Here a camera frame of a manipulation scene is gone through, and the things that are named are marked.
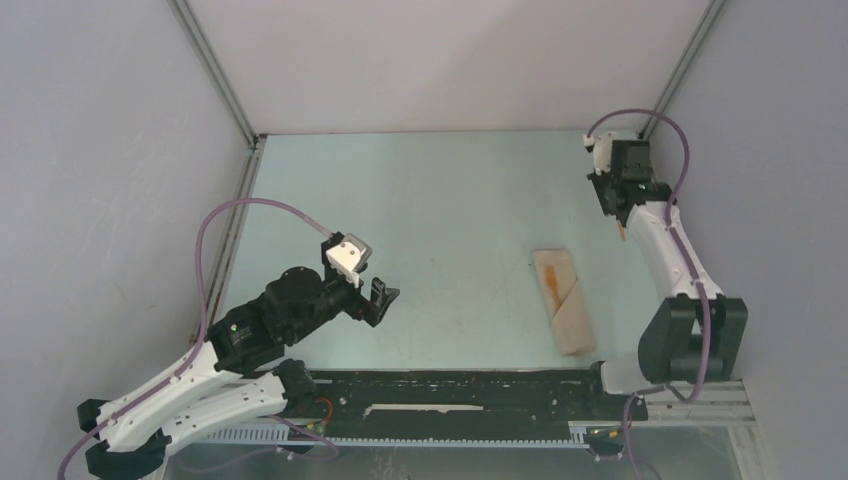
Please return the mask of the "beige cloth napkin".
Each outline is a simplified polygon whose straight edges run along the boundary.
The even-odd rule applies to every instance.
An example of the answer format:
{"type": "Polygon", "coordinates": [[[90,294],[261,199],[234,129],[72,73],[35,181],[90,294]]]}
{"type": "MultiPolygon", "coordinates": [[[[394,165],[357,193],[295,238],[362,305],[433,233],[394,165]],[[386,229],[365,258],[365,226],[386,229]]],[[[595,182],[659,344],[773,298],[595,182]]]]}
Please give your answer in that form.
{"type": "Polygon", "coordinates": [[[532,252],[532,261],[560,354],[570,357],[593,354],[597,348],[596,338],[571,253],[567,249],[536,250],[532,252]],[[558,311],[554,311],[545,283],[545,269],[548,265],[556,269],[562,299],[558,311]]]}

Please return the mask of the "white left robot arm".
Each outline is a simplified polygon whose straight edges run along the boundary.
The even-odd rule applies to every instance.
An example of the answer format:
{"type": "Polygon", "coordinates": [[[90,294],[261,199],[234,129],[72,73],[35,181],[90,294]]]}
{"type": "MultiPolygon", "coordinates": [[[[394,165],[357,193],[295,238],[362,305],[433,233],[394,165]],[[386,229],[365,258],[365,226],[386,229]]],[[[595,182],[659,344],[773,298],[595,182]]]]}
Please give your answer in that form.
{"type": "Polygon", "coordinates": [[[304,416],[318,396],[311,372],[285,356],[337,316],[375,327],[399,297],[373,278],[362,293],[370,247],[336,233],[321,245],[323,272],[292,267],[256,298],[226,313],[173,366],[112,401],[77,408],[95,444],[85,461],[99,479],[141,479],[195,441],[230,425],[289,413],[304,416]]]}

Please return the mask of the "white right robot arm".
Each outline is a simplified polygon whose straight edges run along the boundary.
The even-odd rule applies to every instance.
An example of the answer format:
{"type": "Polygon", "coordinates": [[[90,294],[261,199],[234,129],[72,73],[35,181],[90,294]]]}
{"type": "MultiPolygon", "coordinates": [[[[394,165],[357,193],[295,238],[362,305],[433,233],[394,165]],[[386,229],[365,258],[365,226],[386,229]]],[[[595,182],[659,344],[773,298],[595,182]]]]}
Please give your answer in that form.
{"type": "Polygon", "coordinates": [[[748,308],[710,278],[688,239],[670,185],[654,177],[650,144],[614,132],[587,135],[591,182],[604,215],[615,218],[647,263],[661,301],[630,356],[603,361],[581,392],[585,411],[606,418],[622,395],[686,382],[698,394],[730,379],[748,308]]]}

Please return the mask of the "orange plastic fork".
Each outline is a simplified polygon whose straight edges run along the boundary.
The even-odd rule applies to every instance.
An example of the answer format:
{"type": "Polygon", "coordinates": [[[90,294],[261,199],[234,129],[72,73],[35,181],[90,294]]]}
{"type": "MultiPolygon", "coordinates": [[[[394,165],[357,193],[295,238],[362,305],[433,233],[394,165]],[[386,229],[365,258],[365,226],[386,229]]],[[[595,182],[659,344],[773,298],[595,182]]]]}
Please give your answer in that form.
{"type": "Polygon", "coordinates": [[[556,275],[556,269],[553,265],[548,265],[545,269],[545,283],[550,292],[554,311],[558,311],[562,305],[562,299],[559,294],[559,284],[556,275]]]}

